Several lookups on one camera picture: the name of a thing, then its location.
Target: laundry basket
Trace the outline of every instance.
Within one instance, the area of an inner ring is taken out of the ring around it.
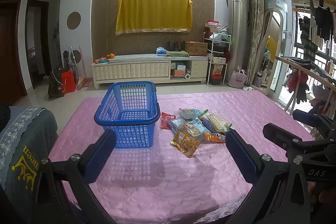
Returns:
[[[152,82],[120,82],[109,88],[94,120],[104,130],[115,132],[116,148],[146,148],[153,145],[155,122],[160,115]]]

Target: pink quilted mattress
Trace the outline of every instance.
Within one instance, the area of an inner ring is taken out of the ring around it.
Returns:
[[[274,123],[303,140],[310,134],[290,115],[258,91],[157,96],[162,112],[179,108],[209,109],[231,121],[249,144],[274,160],[286,161],[284,150],[263,137],[263,126]],[[101,98],[87,98],[64,127],[49,158],[67,160],[82,153],[103,133],[93,115]],[[188,159],[170,145],[173,134],[156,124],[148,149],[115,149],[90,187],[117,223],[208,223],[232,214],[251,189],[225,144],[201,144]],[[76,199],[64,183],[69,200]]]

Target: blue bowl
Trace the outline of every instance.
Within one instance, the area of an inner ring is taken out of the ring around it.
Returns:
[[[100,58],[98,59],[99,63],[107,63],[109,60],[106,59],[106,60],[100,60]]]

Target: metal bolt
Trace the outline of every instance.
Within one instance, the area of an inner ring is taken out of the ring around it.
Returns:
[[[270,161],[270,160],[271,160],[271,156],[268,155],[268,154],[263,154],[263,155],[261,156],[261,158],[262,158],[264,161]]]
[[[296,158],[300,161],[303,161],[303,157],[301,155],[297,155]]]
[[[41,163],[42,163],[42,164],[47,164],[48,162],[49,162],[48,158],[43,158],[43,159],[41,160]]]
[[[72,160],[72,161],[77,161],[77,160],[79,160],[81,158],[81,155],[80,154],[73,154],[71,157],[70,157],[70,159]]]
[[[299,160],[298,158],[295,158],[293,160],[293,163],[295,163],[296,165],[299,165],[301,163],[301,160]]]

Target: patterned curtain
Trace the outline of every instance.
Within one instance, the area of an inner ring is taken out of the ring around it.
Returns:
[[[253,82],[253,69],[257,65],[257,51],[261,44],[261,33],[264,23],[265,0],[251,0],[251,23],[252,23],[252,42],[249,63],[247,67],[248,78],[246,84]]]

